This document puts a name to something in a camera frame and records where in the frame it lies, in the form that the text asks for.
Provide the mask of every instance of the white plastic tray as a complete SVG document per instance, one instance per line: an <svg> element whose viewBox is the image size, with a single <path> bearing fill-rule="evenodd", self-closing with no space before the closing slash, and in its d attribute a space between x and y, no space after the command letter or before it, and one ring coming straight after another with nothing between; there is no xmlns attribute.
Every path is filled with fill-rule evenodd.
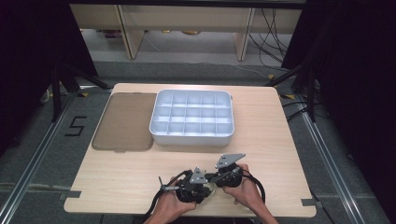
<svg viewBox="0 0 396 224"><path fill-rule="evenodd" d="M157 94L149 130L160 145L227 146L233 105L226 91L163 90Z"/></svg>

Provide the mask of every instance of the white cabinet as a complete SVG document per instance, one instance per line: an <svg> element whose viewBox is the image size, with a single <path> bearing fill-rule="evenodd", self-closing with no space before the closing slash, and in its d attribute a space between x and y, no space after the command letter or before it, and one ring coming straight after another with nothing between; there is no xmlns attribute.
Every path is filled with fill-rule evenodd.
<svg viewBox="0 0 396 224"><path fill-rule="evenodd" d="M250 33L268 33L260 8L153 7L121 5L70 5L78 26L121 30L129 58L134 58L145 30L233 33L237 60L243 61ZM272 9L263 9L271 23ZM292 34L301 10L276 10L278 34Z"/></svg>

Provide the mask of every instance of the black cable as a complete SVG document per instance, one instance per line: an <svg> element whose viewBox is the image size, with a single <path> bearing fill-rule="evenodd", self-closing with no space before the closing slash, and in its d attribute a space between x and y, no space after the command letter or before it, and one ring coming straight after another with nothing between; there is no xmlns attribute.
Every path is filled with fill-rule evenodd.
<svg viewBox="0 0 396 224"><path fill-rule="evenodd" d="M105 217L105 215L101 215L100 216L100 220L99 220L99 224L102 224L103 223L103 218Z"/></svg>
<svg viewBox="0 0 396 224"><path fill-rule="evenodd" d="M253 41L253 43L257 46L257 48L259 48L260 51L263 51L264 53L266 53L266 54L267 54L268 56L270 56L271 58L277 60L279 63L282 63L282 60L281 60L281 59L279 59L279 58L276 57L273 53L271 53L270 51L268 51L268 50L266 50L266 49L264 49L264 48L262 47L262 45L263 45L264 43L262 43L261 45L259 45L259 44L256 42L256 40L253 38L253 36L251 36L251 35L249 35L249 36L250 36L251 40Z"/></svg>
<svg viewBox="0 0 396 224"><path fill-rule="evenodd" d="M285 70L285 69L281 69L281 68L275 68L275 67L273 67L273 66L269 66L269 65L265 64L265 63L262 61L262 51L261 51L261 49L260 49L260 46L258 46L258 48L259 48L259 59L260 59L260 63L261 63L264 67L271 68L271 69L274 69L274 70L277 70L277 71L282 71L282 72L288 72L288 71L289 71L289 70Z"/></svg>
<svg viewBox="0 0 396 224"><path fill-rule="evenodd" d="M259 34L259 37L262 39L263 42L265 42L265 44L266 44L268 47L270 47L271 49L279 49L279 48L277 48L277 47L275 47L275 46L272 46L272 45L270 45L269 43L266 42L267 36L266 36L265 38L262 38L262 34Z"/></svg>
<svg viewBox="0 0 396 224"><path fill-rule="evenodd" d="M230 175L231 173L232 173L232 171L229 171L229 172L226 172L226 173L224 173L224 174L222 174L222 175L218 175L218 176L216 176L216 177L213 177L212 179L210 179L209 182L210 182L210 183L214 183L214 182L216 182L216 181L218 181L218 180L224 178L225 176Z"/></svg>
<svg viewBox="0 0 396 224"><path fill-rule="evenodd" d="M284 50L280 47L280 44L281 45L283 45L285 48L286 48L286 46L279 40L279 38L277 37L277 30L276 30L276 20L275 20L275 17L276 17L276 10L273 8L273 20L272 20L272 22L271 22L271 25L270 25L270 23L268 22L268 20L267 20L267 17L265 16L265 13L264 13L264 10L262 9L262 15L264 16L264 19L265 19L265 23L267 23L267 26L268 26L268 34L267 34L267 37L268 37L268 35L269 34L271 34L271 36L273 37L273 39L275 40L275 42L276 42L276 44L277 44L277 48L276 47L273 47L273 48L275 48L275 49L278 49L279 50L279 52L280 52L280 55L282 56L282 58L284 58L285 57L285 54L284 54Z"/></svg>
<svg viewBox="0 0 396 224"><path fill-rule="evenodd" d="M308 107L304 107L303 109L295 112L294 114L287 116L288 122L291 121L292 119L294 119L295 117L297 117L299 114L306 112L307 110L308 110Z"/></svg>
<svg viewBox="0 0 396 224"><path fill-rule="evenodd" d="M330 213L327 211L327 209L324 207L323 202L317 197L317 195L314 193L314 191L312 191L311 188L309 188L309 191L311 191L312 196L314 197L315 201L317 201L317 203L321 203L321 207L323 209L323 212L326 214L326 216L329 218L330 222L332 224L335 224L334 220L332 219L332 217L330 216Z"/></svg>
<svg viewBox="0 0 396 224"><path fill-rule="evenodd" d="M249 175L252 175L252 174L251 174L249 171L247 171L247 170L242 170L242 171L248 173Z"/></svg>
<svg viewBox="0 0 396 224"><path fill-rule="evenodd" d="M284 45L282 43L282 41L280 41L279 37L277 37L277 29L276 29L276 20L275 20L275 16L276 16L276 8L273 8L273 20L274 20L274 30L275 30L275 36L276 36L276 40L277 43L282 45L285 49L288 49L288 47L286 47L286 45Z"/></svg>
<svg viewBox="0 0 396 224"><path fill-rule="evenodd" d="M253 183L255 183L259 187L260 192L262 194L262 201L265 203L265 190L264 187L262 186L262 183L258 179L256 179L256 177L254 177L253 175L242 175L242 176L253 181Z"/></svg>
<svg viewBox="0 0 396 224"><path fill-rule="evenodd" d="M288 106L288 105L297 105L297 104L306 104L306 102L305 101L293 102L293 103L282 105L282 107L285 107L285 106Z"/></svg>
<svg viewBox="0 0 396 224"><path fill-rule="evenodd" d="M171 179L171 181L169 181L169 183L167 185L165 185L165 187L169 187L173 182L177 181L177 179L179 177L189 174L190 171L191 170L183 171L180 174L178 174L177 176L173 177ZM149 218L149 216L151 215L151 212L154 210L155 204L157 203L157 201L161 197L161 195L163 195L163 193L164 193L163 186L161 186L161 188L158 190L158 192L155 194L154 198L152 199L151 206L148 209L147 213L145 215L143 215L143 222L145 222Z"/></svg>

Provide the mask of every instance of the aluminum rail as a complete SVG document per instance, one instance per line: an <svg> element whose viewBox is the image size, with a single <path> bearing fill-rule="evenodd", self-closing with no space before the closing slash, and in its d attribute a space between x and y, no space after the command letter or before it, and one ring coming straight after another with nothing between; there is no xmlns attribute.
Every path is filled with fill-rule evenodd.
<svg viewBox="0 0 396 224"><path fill-rule="evenodd" d="M296 101L303 101L303 97L296 95ZM314 139L315 145L317 146L320 157L323 160L323 163L329 173L329 176L334 184L335 189L337 190L338 195L340 196L340 200L343 203L346 213L349 216L351 223L356 224L364 224L366 223L361 210L358 207L350 189L347 186L344 178L342 177L337 164L332 158L332 154L326 146L319 130L318 126L315 122L312 122L311 118L309 118L307 113L303 113L304 122L309 132L311 133L312 138Z"/></svg>
<svg viewBox="0 0 396 224"><path fill-rule="evenodd" d="M40 167L41 162L43 161L44 157L47 154L47 151L50 147L50 144L58 132L62 121L64 120L64 115L76 98L76 93L68 93L66 99L64 101L64 109L62 110L59 117L51 123L49 129L46 132L43 140L41 141L40 145L38 146L35 154L33 155L32 159L30 159L29 164L26 166L25 170L23 171L22 176L18 180L18 183L15 185L14 189L8 195L6 202L2 205L0 211L0 221L2 224L9 223L9 221L14 216L17 208L24 196L24 193L29 188L29 184L32 181L35 173L37 172L38 168Z"/></svg>

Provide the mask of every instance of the wooden table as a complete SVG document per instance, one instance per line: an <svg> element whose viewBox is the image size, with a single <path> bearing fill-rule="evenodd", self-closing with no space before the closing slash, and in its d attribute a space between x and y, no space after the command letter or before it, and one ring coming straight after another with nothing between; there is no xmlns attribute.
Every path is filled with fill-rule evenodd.
<svg viewBox="0 0 396 224"><path fill-rule="evenodd" d="M313 217L311 199L290 129L276 90L269 87L118 84L115 92L158 92L164 89L219 90L233 97L234 134L227 147L182 147L153 144L147 151L114 152L87 149L64 209L71 213L144 214L164 182L195 166L216 172L220 154L246 153L249 166L266 192L266 204L275 217ZM186 216L254 217L233 197L216 189Z"/></svg>

